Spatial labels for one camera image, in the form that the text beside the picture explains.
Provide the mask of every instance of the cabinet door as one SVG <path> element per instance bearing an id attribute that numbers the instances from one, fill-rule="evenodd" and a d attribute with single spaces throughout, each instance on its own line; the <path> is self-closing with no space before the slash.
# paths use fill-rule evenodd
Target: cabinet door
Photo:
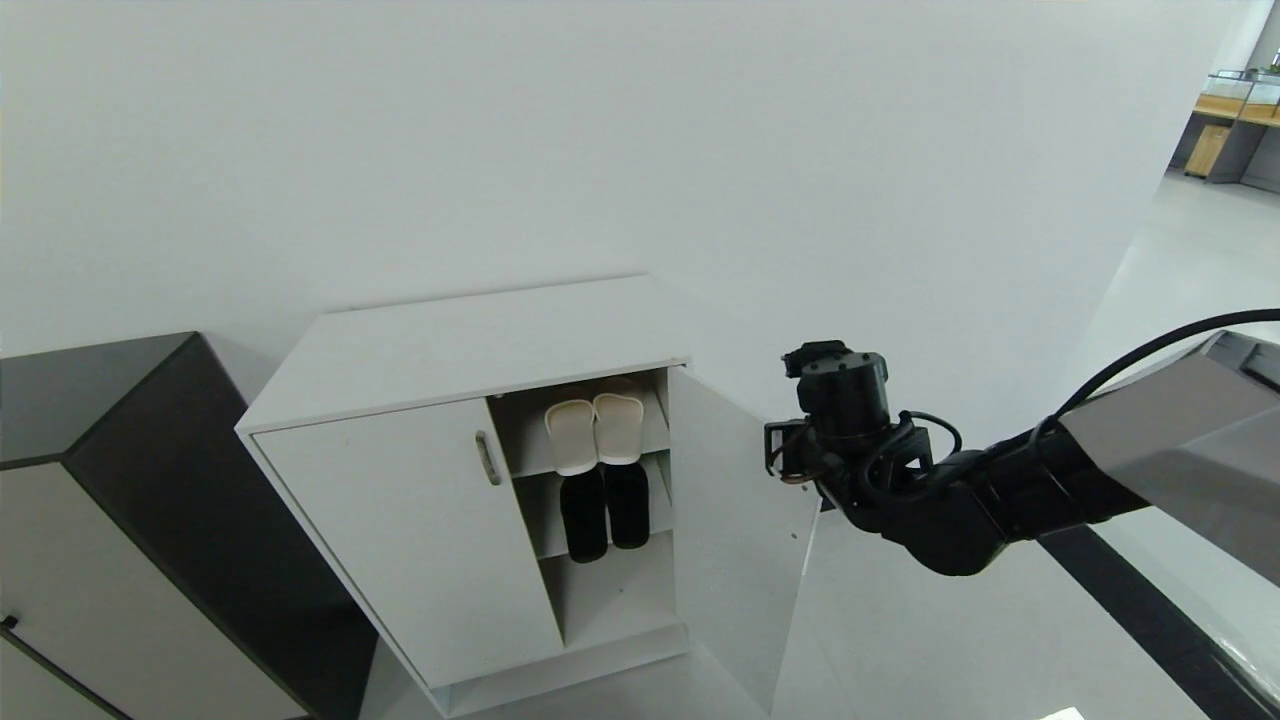
<path id="1" fill-rule="evenodd" d="M 771 712 L 818 509 L 764 470 L 764 420 L 669 370 L 676 610 Z"/>
<path id="2" fill-rule="evenodd" d="M 253 441 L 420 683 L 447 685 L 563 652 L 484 400 Z"/>

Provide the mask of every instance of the cabinet top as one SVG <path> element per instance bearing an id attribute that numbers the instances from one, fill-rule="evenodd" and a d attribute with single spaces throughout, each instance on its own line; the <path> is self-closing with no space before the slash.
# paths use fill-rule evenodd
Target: cabinet top
<path id="1" fill-rule="evenodd" d="M 193 337 L 177 333 L 0 360 L 0 469 L 59 460 Z"/>
<path id="2" fill-rule="evenodd" d="M 237 428 L 265 432 L 687 360 L 648 275 L 321 315 Z"/>

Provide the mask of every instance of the white shoe cabinet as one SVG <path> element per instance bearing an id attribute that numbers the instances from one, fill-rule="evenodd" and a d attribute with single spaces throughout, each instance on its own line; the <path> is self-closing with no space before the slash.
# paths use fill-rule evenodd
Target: white shoe cabinet
<path id="1" fill-rule="evenodd" d="M 447 717 L 685 652 L 772 708 L 819 498 L 764 471 L 648 277 L 319 318 L 238 432 Z M 577 565 L 543 413 L 645 388 L 648 544 Z"/>

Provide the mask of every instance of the black cabinet panel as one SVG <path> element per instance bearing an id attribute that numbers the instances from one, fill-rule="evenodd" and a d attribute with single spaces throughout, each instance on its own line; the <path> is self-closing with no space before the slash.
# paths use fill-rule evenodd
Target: black cabinet panel
<path id="1" fill-rule="evenodd" d="M 376 633 L 241 445 L 246 404 L 202 336 L 4 359 L 0 373 L 8 466 L 60 461 L 312 717 L 358 716 Z"/>

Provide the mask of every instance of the slipper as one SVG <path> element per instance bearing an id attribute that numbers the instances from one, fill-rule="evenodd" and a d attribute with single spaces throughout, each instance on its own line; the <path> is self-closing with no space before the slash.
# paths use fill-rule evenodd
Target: slipper
<path id="1" fill-rule="evenodd" d="M 604 477 L 613 544 L 634 550 L 649 542 L 649 477 L 640 466 L 644 402 L 640 386 L 611 378 L 595 396 L 595 445 Z"/>
<path id="2" fill-rule="evenodd" d="M 604 507 L 604 479 L 595 468 L 561 483 L 561 521 L 573 562 L 593 562 L 609 548 Z"/>
<path id="3" fill-rule="evenodd" d="M 595 409 L 579 387 L 564 388 L 567 400 L 547 409 L 543 423 L 552 438 L 552 465 L 566 478 L 595 469 Z"/>
<path id="4" fill-rule="evenodd" d="M 599 384 L 595 406 L 595 447 L 600 462 L 630 465 L 640 461 L 644 402 L 640 386 L 627 378 L 609 378 Z"/>
<path id="5" fill-rule="evenodd" d="M 609 548 L 604 480 L 595 469 L 595 409 L 580 387 L 564 388 L 567 400 L 547 409 L 543 423 L 552 441 L 552 462 L 561 483 L 561 521 L 573 562 L 591 562 Z"/>

